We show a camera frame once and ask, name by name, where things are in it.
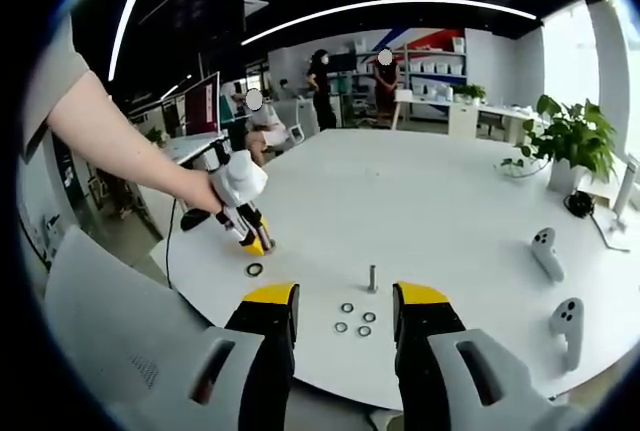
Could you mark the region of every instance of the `person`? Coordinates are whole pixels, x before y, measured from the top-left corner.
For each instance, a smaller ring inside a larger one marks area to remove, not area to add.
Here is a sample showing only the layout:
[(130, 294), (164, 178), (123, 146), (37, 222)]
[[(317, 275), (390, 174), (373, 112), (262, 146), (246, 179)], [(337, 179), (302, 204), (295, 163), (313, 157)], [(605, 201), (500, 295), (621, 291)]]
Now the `person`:
[(245, 115), (244, 107), (244, 95), (242, 94), (242, 88), (238, 92), (239, 83), (229, 82), (224, 83), (220, 87), (220, 94), (229, 98), (229, 106), (231, 106), (231, 113), (234, 117), (239, 118)]
[(298, 95), (296, 94), (296, 92), (289, 87), (289, 80), (287, 79), (280, 80), (280, 92), (278, 93), (278, 97), (282, 101), (284, 101), (285, 99), (298, 98)]
[(376, 108), (378, 124), (383, 124), (384, 120), (391, 119), (395, 111), (395, 91), (398, 87), (398, 63), (391, 59), (391, 63), (382, 64), (376, 58), (373, 66), (373, 77), (376, 80)]
[(62, 21), (34, 67), (22, 116), (22, 154), (29, 161), (46, 128), (107, 173), (154, 188), (217, 214), (222, 204), (206, 171), (175, 164), (133, 127), (73, 46)]
[(246, 137), (247, 149), (253, 162), (264, 166), (264, 151), (269, 146), (280, 146), (288, 138), (287, 128), (282, 124), (273, 106), (264, 102), (247, 120), (249, 133)]
[(336, 127), (336, 115), (333, 114), (329, 102), (329, 80), (327, 78), (327, 65), (329, 54), (324, 49), (319, 49), (311, 58), (311, 66), (307, 73), (307, 81), (315, 90), (313, 106), (316, 108), (320, 131)]

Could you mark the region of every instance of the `window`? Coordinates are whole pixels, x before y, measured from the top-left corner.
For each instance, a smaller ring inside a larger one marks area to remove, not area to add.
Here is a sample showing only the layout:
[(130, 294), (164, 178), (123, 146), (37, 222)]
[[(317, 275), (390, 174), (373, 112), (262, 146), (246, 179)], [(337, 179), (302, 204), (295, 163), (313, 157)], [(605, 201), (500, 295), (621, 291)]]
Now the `window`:
[(629, 62), (629, 127), (625, 151), (640, 159), (640, 17), (629, 0), (607, 0), (616, 11)]
[(544, 92), (565, 104), (597, 103), (600, 97), (598, 52), (584, 0), (547, 18), (544, 42)]

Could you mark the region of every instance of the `black cable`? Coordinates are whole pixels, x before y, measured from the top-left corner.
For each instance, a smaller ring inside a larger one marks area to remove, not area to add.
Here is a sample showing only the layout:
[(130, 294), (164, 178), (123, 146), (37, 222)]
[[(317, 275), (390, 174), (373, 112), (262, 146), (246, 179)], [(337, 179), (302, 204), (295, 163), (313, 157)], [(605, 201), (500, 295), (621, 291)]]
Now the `black cable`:
[(169, 243), (171, 242), (171, 231), (173, 231), (173, 218), (176, 215), (176, 203), (178, 200), (173, 198), (173, 206), (171, 207), (171, 219), (169, 220), (169, 233), (167, 233), (167, 247), (164, 253), (164, 266), (167, 269), (167, 284), (169, 289), (173, 289), (171, 285), (171, 276), (169, 275)]
[(29, 236), (29, 233), (27, 232), (27, 227), (25, 226), (24, 221), (22, 221), (22, 216), (18, 216), (18, 222), (20, 223), (20, 227), (22, 228), (22, 232), (24, 233), (25, 238), (27, 238), (27, 241), (29, 242), (29, 245), (31, 246), (31, 249), (36, 254), (36, 256), (38, 256), (38, 259), (40, 260), (42, 265), (45, 267), (45, 269), (47, 271), (50, 271), (51, 270), (51, 261), (46, 259), (44, 256), (41, 256), (40, 253), (38, 252), (38, 248), (36, 248), (36, 245), (31, 240), (31, 236)]

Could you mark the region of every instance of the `white flower pot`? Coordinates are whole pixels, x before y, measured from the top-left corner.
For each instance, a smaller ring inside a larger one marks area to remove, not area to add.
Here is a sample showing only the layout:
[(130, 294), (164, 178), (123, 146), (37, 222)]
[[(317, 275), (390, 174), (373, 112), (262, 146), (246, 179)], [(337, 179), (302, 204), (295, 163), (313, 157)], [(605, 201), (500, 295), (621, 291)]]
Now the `white flower pot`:
[(562, 159), (553, 161), (551, 164), (551, 178), (549, 179), (549, 189), (564, 196), (572, 194), (584, 174), (582, 166), (570, 167), (569, 161)]

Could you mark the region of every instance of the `potted plant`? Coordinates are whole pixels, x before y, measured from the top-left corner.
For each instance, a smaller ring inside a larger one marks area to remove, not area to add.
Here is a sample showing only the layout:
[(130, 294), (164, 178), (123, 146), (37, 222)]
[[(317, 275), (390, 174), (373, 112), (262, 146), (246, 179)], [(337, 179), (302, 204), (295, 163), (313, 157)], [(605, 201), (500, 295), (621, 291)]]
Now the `potted plant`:
[(147, 138), (149, 141), (156, 144), (160, 148), (163, 148), (164, 145), (167, 144), (165, 133), (160, 131), (155, 126), (151, 128), (149, 131), (147, 131), (147, 133), (144, 136), (145, 138)]
[[(613, 170), (613, 126), (589, 100), (583, 105), (563, 105), (543, 94), (536, 105), (537, 113), (549, 116), (543, 131), (534, 130), (534, 120), (522, 127), (529, 144), (517, 145), (525, 158), (551, 161), (549, 188), (569, 195), (578, 186), (585, 169), (594, 178), (606, 182)], [(503, 166), (524, 166), (522, 159), (505, 159)]]
[(463, 100), (473, 104), (474, 106), (480, 106), (480, 100), (483, 99), (487, 93), (479, 84), (452, 84), (454, 101), (459, 103)]
[(467, 85), (466, 84), (452, 84), (451, 89), (453, 90), (453, 101), (455, 103), (461, 103), (464, 100), (464, 96), (466, 96)]

